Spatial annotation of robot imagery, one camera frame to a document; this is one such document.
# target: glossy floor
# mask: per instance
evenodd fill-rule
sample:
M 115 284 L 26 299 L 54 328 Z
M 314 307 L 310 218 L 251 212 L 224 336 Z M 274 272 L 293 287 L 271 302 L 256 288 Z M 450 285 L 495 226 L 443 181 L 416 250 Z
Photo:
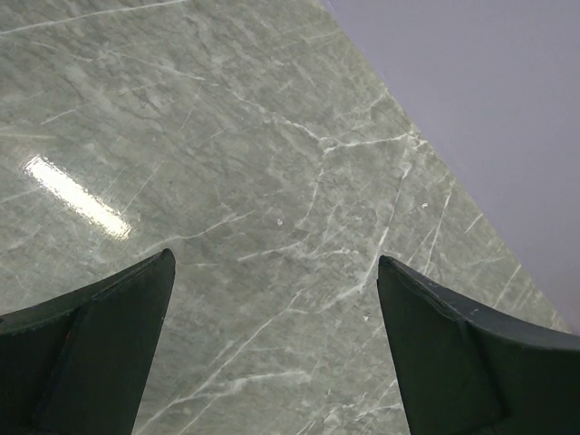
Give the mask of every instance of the glossy floor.
M 408 433 L 381 254 L 563 327 L 315 0 L 2 11 L 0 313 L 178 259 L 135 433 Z

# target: gray marble tile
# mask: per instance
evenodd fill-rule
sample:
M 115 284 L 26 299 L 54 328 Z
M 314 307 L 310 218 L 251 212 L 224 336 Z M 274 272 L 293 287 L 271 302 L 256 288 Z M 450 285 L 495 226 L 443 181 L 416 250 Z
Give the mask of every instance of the gray marble tile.
M 315 0 L 1 7 L 0 312 L 173 249 L 136 434 L 407 434 L 381 254 L 565 327 Z

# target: marble floor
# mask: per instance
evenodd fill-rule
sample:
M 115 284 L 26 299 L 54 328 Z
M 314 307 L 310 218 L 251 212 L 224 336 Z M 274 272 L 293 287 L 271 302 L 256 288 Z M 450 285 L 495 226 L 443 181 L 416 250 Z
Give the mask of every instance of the marble floor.
M 0 10 L 0 314 L 178 260 L 135 434 L 408 434 L 382 254 L 564 328 L 316 0 Z

